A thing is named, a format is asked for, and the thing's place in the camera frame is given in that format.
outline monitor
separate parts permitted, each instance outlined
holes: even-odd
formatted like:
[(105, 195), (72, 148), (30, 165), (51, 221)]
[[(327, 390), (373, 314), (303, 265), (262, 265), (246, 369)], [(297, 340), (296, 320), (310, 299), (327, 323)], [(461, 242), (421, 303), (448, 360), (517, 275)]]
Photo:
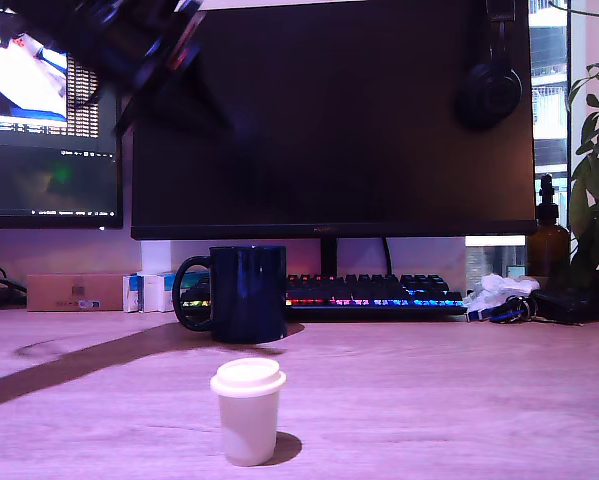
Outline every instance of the monitor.
[(516, 7), (521, 100), (485, 131), (455, 109), (467, 72), (489, 58), (484, 1), (209, 11), (200, 69), (233, 131), (135, 125), (132, 236), (532, 232), (527, 2)]
[(0, 228), (121, 227), (117, 99), (0, 11)]

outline monitor stand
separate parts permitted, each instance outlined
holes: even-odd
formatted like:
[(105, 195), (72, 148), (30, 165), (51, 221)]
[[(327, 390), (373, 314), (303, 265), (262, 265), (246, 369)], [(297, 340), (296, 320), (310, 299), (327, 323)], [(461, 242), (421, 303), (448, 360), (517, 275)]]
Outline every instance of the monitor stand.
[(323, 277), (337, 276), (337, 237), (321, 238), (321, 275)]

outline headphones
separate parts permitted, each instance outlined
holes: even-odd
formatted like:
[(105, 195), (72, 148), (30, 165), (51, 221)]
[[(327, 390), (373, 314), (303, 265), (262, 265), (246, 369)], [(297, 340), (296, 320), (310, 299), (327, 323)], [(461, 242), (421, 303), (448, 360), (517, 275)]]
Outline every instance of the headphones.
[(473, 130), (493, 128), (521, 101), (521, 80), (512, 69), (508, 34), (515, 21), (515, 0), (486, 0), (490, 22), (490, 62), (474, 66), (457, 99), (461, 123)]

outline wooden desk surface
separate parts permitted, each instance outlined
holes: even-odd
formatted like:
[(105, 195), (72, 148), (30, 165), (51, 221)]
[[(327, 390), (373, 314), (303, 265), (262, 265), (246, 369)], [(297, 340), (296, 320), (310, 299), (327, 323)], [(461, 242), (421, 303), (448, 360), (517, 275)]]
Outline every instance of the wooden desk surface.
[[(1, 311), (0, 479), (599, 479), (599, 323), (304, 324), (242, 348), (173, 322)], [(224, 459), (209, 389), (245, 355), (288, 375), (253, 468)]]

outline mechanical keyboard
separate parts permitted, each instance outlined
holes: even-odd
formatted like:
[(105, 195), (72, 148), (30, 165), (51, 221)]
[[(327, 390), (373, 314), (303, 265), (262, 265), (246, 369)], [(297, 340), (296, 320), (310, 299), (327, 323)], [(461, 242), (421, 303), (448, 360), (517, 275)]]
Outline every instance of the mechanical keyboard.
[[(181, 294), (187, 315), (206, 315), (210, 305), (207, 278)], [(289, 318), (408, 318), (461, 315), (459, 292), (450, 291), (438, 275), (288, 275)]]

